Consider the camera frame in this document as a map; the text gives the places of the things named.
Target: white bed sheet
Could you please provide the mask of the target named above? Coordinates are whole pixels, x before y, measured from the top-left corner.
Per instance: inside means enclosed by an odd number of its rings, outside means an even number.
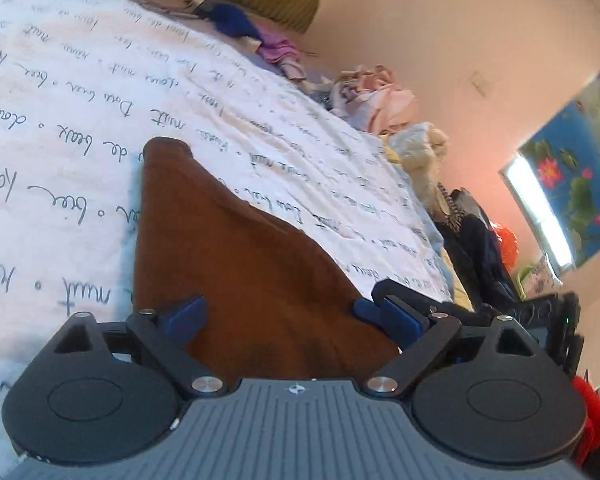
[[[141,150],[154,136],[188,142],[363,294],[389,276],[449,299],[378,139],[128,0],[0,0],[0,404],[69,314],[130,313]],[[0,423],[0,474],[13,460]]]

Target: floral painting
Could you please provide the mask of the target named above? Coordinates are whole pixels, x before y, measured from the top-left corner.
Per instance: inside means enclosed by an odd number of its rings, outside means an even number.
[[[576,266],[600,250],[600,73],[520,148]]]

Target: gray gripper base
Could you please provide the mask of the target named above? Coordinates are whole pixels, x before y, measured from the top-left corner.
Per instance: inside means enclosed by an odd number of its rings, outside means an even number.
[[[156,446],[102,466],[27,458],[7,480],[577,480],[567,461],[489,470],[424,439],[396,402],[350,381],[243,380],[234,394],[192,403]]]

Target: brown cloth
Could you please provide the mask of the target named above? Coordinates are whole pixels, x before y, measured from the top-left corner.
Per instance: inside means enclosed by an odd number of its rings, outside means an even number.
[[[358,382],[397,355],[355,319],[359,292],[302,231],[249,205],[179,140],[144,147],[134,308],[203,294],[209,322],[189,354],[228,384],[241,377]]]

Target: wall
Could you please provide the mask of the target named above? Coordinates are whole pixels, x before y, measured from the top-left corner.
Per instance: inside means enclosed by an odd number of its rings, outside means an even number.
[[[450,136],[442,182],[509,225],[522,262],[538,258],[497,172],[600,69],[600,0],[321,0],[306,36],[335,67],[395,69],[419,118]],[[475,71],[486,98],[468,82]],[[566,283],[585,306],[600,301],[600,253]]]

